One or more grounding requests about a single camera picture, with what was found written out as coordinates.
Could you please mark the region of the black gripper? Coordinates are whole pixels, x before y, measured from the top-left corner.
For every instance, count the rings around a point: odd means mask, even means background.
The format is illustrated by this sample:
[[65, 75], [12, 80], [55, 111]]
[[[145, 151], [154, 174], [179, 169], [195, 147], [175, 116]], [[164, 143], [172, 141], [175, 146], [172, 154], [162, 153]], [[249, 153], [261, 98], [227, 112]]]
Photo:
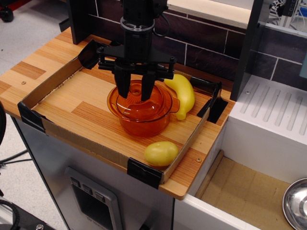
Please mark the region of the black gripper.
[[154, 20], [140, 24], [121, 18], [120, 26], [125, 33], [124, 44], [98, 48], [99, 69], [114, 74], [118, 93], [123, 98], [127, 98], [130, 91], [131, 75], [143, 75], [141, 100], [147, 101], [155, 80], [173, 78], [177, 60], [152, 46]]

